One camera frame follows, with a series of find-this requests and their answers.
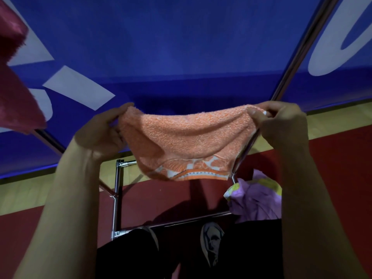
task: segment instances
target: wooden floor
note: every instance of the wooden floor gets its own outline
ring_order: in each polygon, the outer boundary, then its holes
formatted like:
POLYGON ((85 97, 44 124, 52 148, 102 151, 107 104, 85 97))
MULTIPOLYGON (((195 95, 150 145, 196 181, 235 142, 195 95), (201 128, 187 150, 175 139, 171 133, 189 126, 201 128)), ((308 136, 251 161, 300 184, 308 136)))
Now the wooden floor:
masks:
MULTIPOLYGON (((372 124, 372 102, 344 107, 308 116, 309 139, 315 139, 372 124)), ((272 149, 260 136, 249 154, 272 149)), ((100 178, 109 187, 115 184, 116 160, 104 162, 100 178)), ((0 185, 0 215, 42 206, 45 203, 54 174, 0 185)), ((137 165, 124 168, 124 185, 145 181, 137 165)))

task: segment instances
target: forearm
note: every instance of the forearm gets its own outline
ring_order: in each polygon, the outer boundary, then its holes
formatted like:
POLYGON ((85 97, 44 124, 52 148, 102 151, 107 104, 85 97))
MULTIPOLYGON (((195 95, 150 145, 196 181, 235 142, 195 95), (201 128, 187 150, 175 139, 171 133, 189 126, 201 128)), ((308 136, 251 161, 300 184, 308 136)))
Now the forearm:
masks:
POLYGON ((308 149, 281 157, 286 278, 367 278, 308 149))
POLYGON ((15 278, 94 277, 99 167, 72 141, 15 278))

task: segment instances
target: red floor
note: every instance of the red floor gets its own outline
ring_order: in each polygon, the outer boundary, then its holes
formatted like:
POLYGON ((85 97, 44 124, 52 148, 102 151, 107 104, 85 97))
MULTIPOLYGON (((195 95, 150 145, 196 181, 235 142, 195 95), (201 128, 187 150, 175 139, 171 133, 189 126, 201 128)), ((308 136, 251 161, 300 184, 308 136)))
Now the red floor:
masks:
MULTIPOLYGON (((372 126, 366 126, 310 141, 312 155, 327 185, 341 222, 362 265, 372 277, 372 126)), ((250 155, 238 177, 249 179, 253 168, 279 180, 274 151, 250 155)), ((123 190, 122 227, 143 223, 162 223, 225 211, 222 195, 230 182, 193 180, 190 182, 141 182, 123 190)), ((42 207, 0 216, 0 278, 11 278, 35 230, 42 207)), ((99 246, 109 241, 112 199, 100 196, 99 246)), ((172 233, 184 241, 198 236, 178 226, 172 233)), ((197 248, 187 246, 187 255, 197 248)))

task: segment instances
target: blue backdrop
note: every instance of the blue backdrop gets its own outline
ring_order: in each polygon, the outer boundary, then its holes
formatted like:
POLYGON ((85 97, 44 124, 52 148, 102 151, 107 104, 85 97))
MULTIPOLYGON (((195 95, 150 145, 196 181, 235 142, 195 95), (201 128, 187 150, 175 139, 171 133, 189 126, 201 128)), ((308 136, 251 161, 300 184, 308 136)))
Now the blue backdrop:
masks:
MULTIPOLYGON (((320 0, 10 1, 54 58, 12 68, 27 87, 46 90, 53 106, 47 130, 67 146, 94 114, 126 102, 174 115, 268 100, 320 0), (64 65, 115 97, 94 111, 43 87, 64 65)), ((370 25, 371 12, 368 6, 345 47, 370 25)), ((313 76, 317 42, 284 99, 311 110, 371 97, 372 43, 313 76)), ((0 178, 58 162, 32 136, 0 133, 0 145, 0 178)))

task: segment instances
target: shoe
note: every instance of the shoe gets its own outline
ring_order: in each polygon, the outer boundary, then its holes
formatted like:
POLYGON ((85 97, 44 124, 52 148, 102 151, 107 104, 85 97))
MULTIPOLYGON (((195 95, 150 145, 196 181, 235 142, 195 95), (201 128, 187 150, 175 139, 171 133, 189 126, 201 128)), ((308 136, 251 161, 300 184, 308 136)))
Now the shoe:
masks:
POLYGON ((159 251, 159 242, 158 242, 158 238, 156 237, 154 231, 150 228, 150 227, 147 227, 147 226, 140 226, 140 227, 137 227, 136 229, 143 229, 147 232, 149 232, 151 234, 151 237, 154 239, 155 241, 155 244, 156 244, 156 248, 158 249, 159 251))
POLYGON ((210 267, 217 264, 218 249, 220 248, 221 238, 224 234, 221 227, 215 222, 206 223, 202 227, 200 243, 210 267))

